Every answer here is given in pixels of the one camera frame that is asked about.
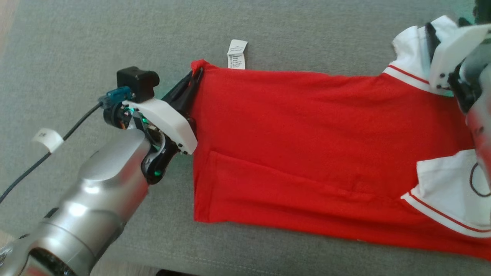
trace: care label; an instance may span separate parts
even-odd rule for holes
[[[40,129],[34,138],[32,138],[32,141],[45,145],[51,153],[63,144],[63,138],[60,134],[49,128]]]
[[[232,39],[230,47],[228,47],[228,68],[245,69],[246,59],[244,58],[244,49],[247,41]]]

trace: gray fabric surface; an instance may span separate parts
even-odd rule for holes
[[[0,61],[0,190],[44,154],[29,142],[39,128],[66,133],[115,88],[118,69],[155,70],[162,95],[193,59],[226,66],[228,44],[236,38],[249,42],[249,69],[375,75],[395,57],[395,35],[451,14],[451,2],[23,0]],[[35,227],[84,160],[117,134],[96,112],[0,205],[0,228],[21,235]],[[210,276],[491,272],[488,262],[465,256],[193,222],[191,165],[191,157],[171,163],[104,258]]]

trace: blue connector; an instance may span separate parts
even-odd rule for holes
[[[110,108],[125,100],[133,99],[133,92],[127,86],[119,87],[106,93],[105,96],[99,98],[99,103],[102,103],[102,109]]]

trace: white tape label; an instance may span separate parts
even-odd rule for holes
[[[34,138],[32,138],[32,141],[45,145],[51,153],[63,144],[63,138],[60,134],[49,128],[40,129]]]
[[[247,41],[232,39],[228,47],[228,68],[245,69],[246,59],[244,58],[244,50],[246,49]]]

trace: red shirt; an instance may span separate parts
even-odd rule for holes
[[[473,147],[454,98],[421,89],[424,79],[393,65],[374,77],[191,66],[204,68],[192,113],[197,221],[491,260],[490,239],[451,230],[401,199],[418,184],[418,161]]]

